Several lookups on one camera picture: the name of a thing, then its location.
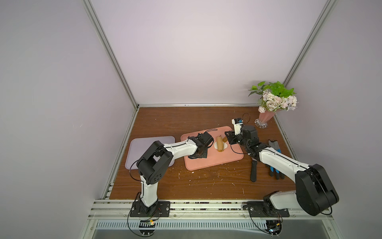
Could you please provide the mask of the wooden rolling pin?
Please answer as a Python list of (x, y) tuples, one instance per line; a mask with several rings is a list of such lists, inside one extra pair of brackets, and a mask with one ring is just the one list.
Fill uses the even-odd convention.
[(218, 136), (215, 140), (214, 147), (218, 152), (223, 152), (228, 147), (227, 137)]

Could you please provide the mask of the pink silicone mat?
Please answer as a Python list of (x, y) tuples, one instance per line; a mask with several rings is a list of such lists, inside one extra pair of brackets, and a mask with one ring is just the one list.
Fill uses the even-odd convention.
[[(229, 126), (218, 127), (217, 130), (209, 131), (209, 134), (213, 137), (214, 143), (218, 136), (225, 137), (225, 132), (232, 130)], [(198, 169), (203, 169), (211, 166), (216, 166), (224, 163), (229, 163), (233, 161), (241, 160), (244, 157), (243, 151), (240, 145), (230, 145), (227, 142), (227, 149), (223, 152), (218, 152), (214, 145), (208, 149), (208, 157), (207, 158), (198, 158), (198, 159), (190, 159), (187, 156), (184, 156), (184, 161), (186, 165), (186, 169), (189, 171), (195, 171)]]

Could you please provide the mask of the small dough piece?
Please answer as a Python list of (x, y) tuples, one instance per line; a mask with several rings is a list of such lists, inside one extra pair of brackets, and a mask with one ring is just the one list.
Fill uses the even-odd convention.
[(218, 151), (223, 151), (225, 149), (227, 149), (228, 145), (227, 143), (223, 142), (223, 143), (217, 143), (215, 142), (214, 143), (214, 148)]

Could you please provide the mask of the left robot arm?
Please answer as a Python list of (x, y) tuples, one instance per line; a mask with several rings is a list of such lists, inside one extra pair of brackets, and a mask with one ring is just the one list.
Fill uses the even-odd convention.
[(136, 163), (141, 181), (140, 202), (143, 207), (156, 207), (158, 182), (172, 161), (185, 156), (190, 159), (207, 158), (208, 149), (213, 143), (214, 139), (207, 131), (172, 144), (163, 144), (159, 140), (153, 142)]

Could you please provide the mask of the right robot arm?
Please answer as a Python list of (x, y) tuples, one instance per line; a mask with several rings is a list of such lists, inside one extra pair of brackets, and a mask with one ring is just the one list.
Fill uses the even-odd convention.
[(319, 164), (309, 165), (294, 160), (273, 147), (261, 143), (252, 125), (239, 125), (225, 132), (230, 145), (244, 147), (252, 158), (251, 181), (257, 180), (257, 163), (268, 165), (295, 183), (295, 190), (274, 192), (264, 197), (265, 208), (271, 211), (297, 209), (311, 216), (332, 210), (339, 202), (334, 185), (326, 170)]

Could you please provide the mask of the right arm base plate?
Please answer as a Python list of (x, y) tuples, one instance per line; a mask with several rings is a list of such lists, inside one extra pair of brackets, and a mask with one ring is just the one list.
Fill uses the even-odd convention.
[(249, 201), (243, 206), (243, 209), (248, 211), (251, 217), (290, 217), (289, 211), (287, 209), (278, 210), (267, 201)]

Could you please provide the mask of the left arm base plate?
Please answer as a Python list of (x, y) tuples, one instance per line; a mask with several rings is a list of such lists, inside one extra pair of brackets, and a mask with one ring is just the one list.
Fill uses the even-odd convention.
[(157, 201), (152, 206), (147, 207), (143, 202), (133, 202), (130, 210), (130, 217), (169, 217), (171, 202)]

